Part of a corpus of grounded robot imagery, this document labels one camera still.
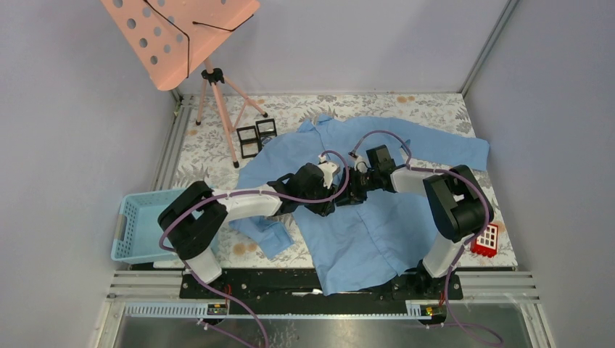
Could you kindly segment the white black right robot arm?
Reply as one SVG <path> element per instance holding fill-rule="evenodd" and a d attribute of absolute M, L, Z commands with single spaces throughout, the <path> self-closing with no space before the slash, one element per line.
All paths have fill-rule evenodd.
<path fill-rule="evenodd" d="M 466 241 L 492 221 L 492 206 L 466 165 L 449 170 L 397 165 L 385 145 L 367 150 L 366 155 L 365 162 L 355 157 L 357 167 L 342 176 L 348 184 L 335 204 L 361 204 L 368 192 L 376 190 L 426 197 L 439 234 L 418 264 L 416 289 L 433 299 L 444 290 L 443 277 L 454 269 Z"/>

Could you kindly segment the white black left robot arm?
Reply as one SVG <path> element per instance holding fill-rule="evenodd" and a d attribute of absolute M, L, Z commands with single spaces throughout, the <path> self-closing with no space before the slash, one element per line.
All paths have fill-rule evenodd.
<path fill-rule="evenodd" d="M 218 297 L 224 291 L 225 279 L 210 245 L 220 227 L 244 218 L 289 214 L 301 206 L 326 215 L 333 208 L 332 196 L 337 190 L 334 176 L 339 171 L 333 162 L 307 163 L 295 174 L 248 190 L 216 191 L 197 181 L 158 216 L 163 231 L 159 245 L 164 248 L 169 241 L 168 250 L 198 278 L 197 288 L 206 297 Z"/>

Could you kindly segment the light blue button shirt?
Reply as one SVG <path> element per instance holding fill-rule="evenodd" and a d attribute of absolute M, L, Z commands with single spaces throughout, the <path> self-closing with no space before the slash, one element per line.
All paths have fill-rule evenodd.
<path fill-rule="evenodd" d="M 315 163 L 323 151 L 359 154 L 385 145 L 395 162 L 407 144 L 414 158 L 442 165 L 487 166 L 489 144 L 391 117 L 339 121 L 321 115 L 275 137 L 240 171 L 238 189 L 253 189 Z M 298 207 L 293 218 L 326 295 L 377 286 L 416 266 L 434 245 L 437 227 L 425 197 L 372 191 L 367 200 L 321 217 Z"/>

